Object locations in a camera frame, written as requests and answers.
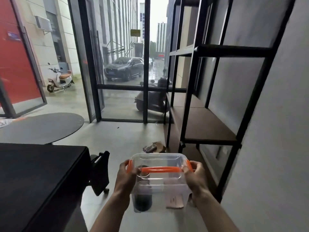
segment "yellow sign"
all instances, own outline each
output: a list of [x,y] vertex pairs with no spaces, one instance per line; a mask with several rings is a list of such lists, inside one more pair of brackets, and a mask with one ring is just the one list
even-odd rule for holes
[[131,29],[130,30],[130,36],[141,37],[141,30],[139,30],[139,29]]

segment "red door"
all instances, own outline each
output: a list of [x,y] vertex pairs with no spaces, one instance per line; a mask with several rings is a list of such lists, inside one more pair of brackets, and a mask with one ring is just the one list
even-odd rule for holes
[[21,113],[43,104],[43,99],[12,3],[0,3],[0,79],[15,113]]

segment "tree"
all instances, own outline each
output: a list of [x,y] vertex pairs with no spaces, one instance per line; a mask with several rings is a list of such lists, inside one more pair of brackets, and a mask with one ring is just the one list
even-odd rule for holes
[[153,41],[149,42],[149,57],[150,58],[156,58],[158,57],[158,53],[156,52],[156,46],[157,44]]

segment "car windshield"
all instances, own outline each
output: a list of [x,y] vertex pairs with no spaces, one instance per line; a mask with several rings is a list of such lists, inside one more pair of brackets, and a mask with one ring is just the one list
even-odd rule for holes
[[121,63],[129,62],[130,60],[131,60],[131,58],[128,58],[128,57],[120,57],[120,58],[116,59],[113,63],[114,64],[121,64]]

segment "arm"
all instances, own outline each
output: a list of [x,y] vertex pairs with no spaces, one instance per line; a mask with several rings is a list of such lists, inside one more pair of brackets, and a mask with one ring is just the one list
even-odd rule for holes
[[102,208],[90,232],[118,232],[123,214],[130,203],[130,193],[136,181],[138,168],[126,172],[129,160],[120,164],[115,189],[107,203]]
[[195,172],[183,166],[186,182],[192,191],[192,199],[199,210],[209,232],[239,232],[221,205],[207,188],[206,175],[202,163],[190,161]]

